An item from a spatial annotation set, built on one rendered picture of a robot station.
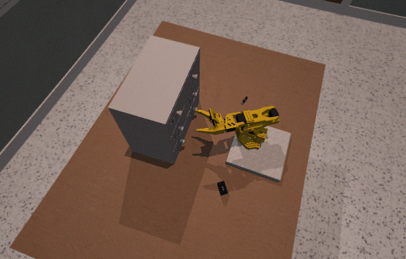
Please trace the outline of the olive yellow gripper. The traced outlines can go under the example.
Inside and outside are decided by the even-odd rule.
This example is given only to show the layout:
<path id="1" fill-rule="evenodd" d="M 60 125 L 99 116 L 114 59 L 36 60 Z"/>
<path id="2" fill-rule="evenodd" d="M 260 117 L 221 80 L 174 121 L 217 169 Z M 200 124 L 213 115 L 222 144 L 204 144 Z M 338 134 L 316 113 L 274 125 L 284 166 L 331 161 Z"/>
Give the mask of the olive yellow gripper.
<path id="1" fill-rule="evenodd" d="M 203 132 L 203 133 L 208 133 L 212 135 L 218 135 L 225 133 L 225 121 L 222 119 L 221 113 L 218 114 L 212 109 L 208 110 L 209 112 L 206 112 L 204 110 L 195 110 L 196 113 L 199 113 L 206 118 L 209 119 L 209 121 L 214 125 L 213 127 L 209 128 L 204 128 L 204 129 L 197 129 L 196 132 Z M 219 122 L 218 122 L 219 121 Z"/>

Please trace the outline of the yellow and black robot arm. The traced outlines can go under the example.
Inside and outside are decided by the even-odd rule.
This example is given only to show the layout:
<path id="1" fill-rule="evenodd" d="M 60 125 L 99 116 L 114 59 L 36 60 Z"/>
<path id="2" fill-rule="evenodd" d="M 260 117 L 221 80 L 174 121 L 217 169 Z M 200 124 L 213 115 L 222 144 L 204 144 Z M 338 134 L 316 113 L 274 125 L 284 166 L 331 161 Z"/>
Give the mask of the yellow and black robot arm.
<path id="1" fill-rule="evenodd" d="M 246 149 L 259 149 L 266 135 L 267 129 L 264 127 L 278 124 L 279 114 L 274 106 L 268 106 L 257 110 L 245 110 L 242 113 L 229 113 L 224 121 L 225 133 L 236 131 L 238 141 Z"/>

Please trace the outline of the dark grey chest of drawers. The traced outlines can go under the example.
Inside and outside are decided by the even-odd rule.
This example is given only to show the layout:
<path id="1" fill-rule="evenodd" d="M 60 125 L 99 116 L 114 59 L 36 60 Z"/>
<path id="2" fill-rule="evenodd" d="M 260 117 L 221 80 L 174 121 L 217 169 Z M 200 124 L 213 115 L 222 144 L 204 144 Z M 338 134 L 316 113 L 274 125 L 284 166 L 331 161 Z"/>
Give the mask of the dark grey chest of drawers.
<path id="1" fill-rule="evenodd" d="M 175 164 L 167 122 L 200 48 L 150 36 L 108 106 L 133 152 Z"/>

